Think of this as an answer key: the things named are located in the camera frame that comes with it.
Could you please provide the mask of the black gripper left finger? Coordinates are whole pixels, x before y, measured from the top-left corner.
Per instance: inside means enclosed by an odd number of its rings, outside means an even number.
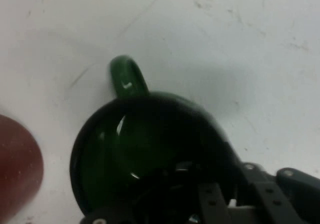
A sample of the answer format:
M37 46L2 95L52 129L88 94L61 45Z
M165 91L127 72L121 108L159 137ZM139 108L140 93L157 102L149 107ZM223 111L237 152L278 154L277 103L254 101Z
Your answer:
M85 224L230 224L217 183L158 187L135 200L118 200L83 218Z

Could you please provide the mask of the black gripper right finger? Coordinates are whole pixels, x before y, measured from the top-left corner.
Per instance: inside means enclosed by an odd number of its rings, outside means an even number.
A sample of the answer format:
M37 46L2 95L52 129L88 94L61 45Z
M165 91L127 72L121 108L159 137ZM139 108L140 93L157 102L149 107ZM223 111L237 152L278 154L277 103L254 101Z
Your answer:
M244 162L239 204L256 207L269 224L318 224L320 180L290 167L270 175L259 165Z

